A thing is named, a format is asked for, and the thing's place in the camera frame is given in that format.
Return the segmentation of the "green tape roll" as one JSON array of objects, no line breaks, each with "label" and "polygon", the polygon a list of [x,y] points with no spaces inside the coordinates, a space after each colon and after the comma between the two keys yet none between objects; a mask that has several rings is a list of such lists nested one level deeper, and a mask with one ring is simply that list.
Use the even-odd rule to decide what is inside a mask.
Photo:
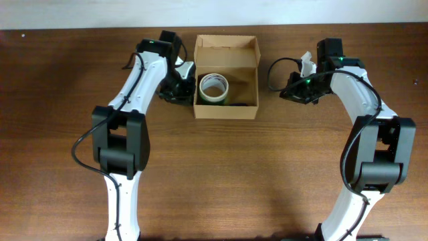
[{"label": "green tape roll", "polygon": [[217,105],[222,106],[227,102],[227,94],[223,93],[220,96],[209,96],[204,92],[200,93],[200,102],[204,105]]}]

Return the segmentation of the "beige masking tape roll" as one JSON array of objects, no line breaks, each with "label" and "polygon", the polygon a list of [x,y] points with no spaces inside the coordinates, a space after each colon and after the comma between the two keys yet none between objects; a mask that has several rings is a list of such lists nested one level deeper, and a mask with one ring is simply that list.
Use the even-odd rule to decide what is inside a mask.
[{"label": "beige masking tape roll", "polygon": [[206,74],[199,83],[199,93],[201,92],[209,96],[220,96],[223,93],[228,94],[229,83],[226,77],[221,74]]}]

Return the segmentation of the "brown cardboard box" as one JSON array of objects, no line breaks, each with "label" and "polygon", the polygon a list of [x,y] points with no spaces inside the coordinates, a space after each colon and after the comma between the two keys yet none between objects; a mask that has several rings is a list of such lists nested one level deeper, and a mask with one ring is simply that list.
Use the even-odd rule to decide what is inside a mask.
[{"label": "brown cardboard box", "polygon": [[[259,108],[257,38],[250,35],[198,35],[195,42],[196,119],[254,119]],[[206,74],[221,74],[229,83],[225,105],[200,102],[199,83]]]}]

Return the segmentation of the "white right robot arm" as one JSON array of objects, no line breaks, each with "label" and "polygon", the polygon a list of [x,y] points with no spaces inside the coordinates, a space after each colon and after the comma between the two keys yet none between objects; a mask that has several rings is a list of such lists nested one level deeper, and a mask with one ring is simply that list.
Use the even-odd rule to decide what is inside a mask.
[{"label": "white right robot arm", "polygon": [[317,61],[305,53],[280,98],[317,104],[335,94],[352,129],[340,158],[342,190],[330,215],[318,224],[311,240],[357,240],[373,206],[407,177],[416,124],[400,117],[382,100],[358,58],[344,55],[340,38],[317,44]]}]

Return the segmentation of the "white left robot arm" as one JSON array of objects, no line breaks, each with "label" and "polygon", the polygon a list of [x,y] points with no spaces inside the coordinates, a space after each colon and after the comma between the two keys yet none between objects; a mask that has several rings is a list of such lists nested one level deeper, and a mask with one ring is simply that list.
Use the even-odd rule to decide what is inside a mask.
[{"label": "white left robot arm", "polygon": [[146,112],[154,96],[191,105],[195,65],[179,57],[182,39],[162,31],[158,40],[143,39],[125,66],[131,71],[108,106],[92,112],[92,146],[108,189],[105,240],[139,240],[138,184],[150,155]]}]

